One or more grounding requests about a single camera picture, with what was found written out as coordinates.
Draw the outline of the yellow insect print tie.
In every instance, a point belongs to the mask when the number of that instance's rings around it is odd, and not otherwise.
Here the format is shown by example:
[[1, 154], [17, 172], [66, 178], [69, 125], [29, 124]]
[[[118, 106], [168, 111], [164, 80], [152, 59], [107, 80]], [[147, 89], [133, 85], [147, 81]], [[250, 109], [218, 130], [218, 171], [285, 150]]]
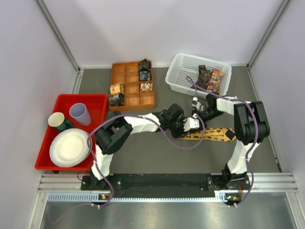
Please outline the yellow insect print tie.
[[233, 142], [236, 139], [235, 132], [231, 128], [207, 128], [205, 132], [203, 130], [187, 134], [181, 137], [183, 140], [211, 140], [220, 142]]

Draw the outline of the orange tan tie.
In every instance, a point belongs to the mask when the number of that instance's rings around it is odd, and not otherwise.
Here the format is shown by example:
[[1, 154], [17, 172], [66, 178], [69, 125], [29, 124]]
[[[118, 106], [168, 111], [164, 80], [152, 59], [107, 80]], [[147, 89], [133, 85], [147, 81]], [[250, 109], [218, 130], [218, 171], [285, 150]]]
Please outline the orange tan tie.
[[119, 93], [122, 93], [122, 94], [124, 93], [124, 83], [123, 82], [115, 83], [110, 86], [111, 95], [116, 95]]

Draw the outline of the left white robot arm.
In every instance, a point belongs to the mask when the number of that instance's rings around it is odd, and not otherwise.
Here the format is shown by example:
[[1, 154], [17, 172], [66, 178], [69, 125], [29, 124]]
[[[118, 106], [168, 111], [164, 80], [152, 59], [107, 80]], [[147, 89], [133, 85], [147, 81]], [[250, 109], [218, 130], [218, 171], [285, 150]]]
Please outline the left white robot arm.
[[165, 133], [166, 130], [170, 130], [172, 138], [180, 138], [202, 128], [204, 122], [199, 115], [184, 116], [184, 111], [178, 104], [172, 104], [161, 112], [146, 115], [126, 115], [115, 111], [88, 136], [88, 147], [92, 148], [90, 145], [92, 136], [96, 144], [96, 152], [92, 154], [94, 161], [90, 170], [91, 183], [97, 189], [107, 186], [112, 155], [121, 149], [132, 134]]

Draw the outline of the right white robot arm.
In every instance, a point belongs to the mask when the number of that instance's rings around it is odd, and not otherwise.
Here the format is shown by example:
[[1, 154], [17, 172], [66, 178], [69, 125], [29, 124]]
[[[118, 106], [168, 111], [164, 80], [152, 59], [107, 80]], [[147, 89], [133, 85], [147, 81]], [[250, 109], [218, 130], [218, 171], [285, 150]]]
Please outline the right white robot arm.
[[270, 134], [270, 126], [261, 101], [245, 102], [237, 97], [208, 94], [208, 107], [202, 109], [197, 97], [192, 101], [192, 114], [209, 121], [223, 113], [234, 117], [236, 145], [231, 159], [222, 170], [222, 175], [210, 175], [208, 185], [213, 190], [235, 189], [249, 181], [249, 161], [263, 140]]

